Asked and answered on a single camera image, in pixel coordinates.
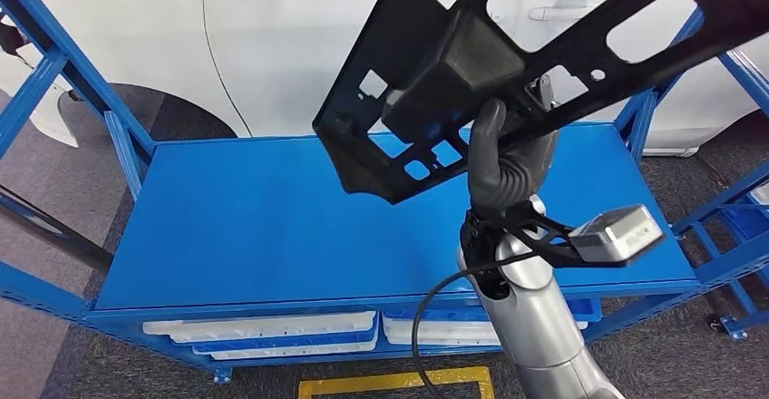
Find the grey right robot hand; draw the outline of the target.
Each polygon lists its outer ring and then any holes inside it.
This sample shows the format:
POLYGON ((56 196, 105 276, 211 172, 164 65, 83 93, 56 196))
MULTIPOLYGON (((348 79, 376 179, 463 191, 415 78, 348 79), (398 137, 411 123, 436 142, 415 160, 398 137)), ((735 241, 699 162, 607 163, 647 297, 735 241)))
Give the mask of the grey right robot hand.
POLYGON ((551 167, 559 132, 500 153, 498 139, 506 118, 505 103, 491 98, 472 124, 468 190, 472 205, 480 209, 505 210, 529 200, 538 193, 551 167))

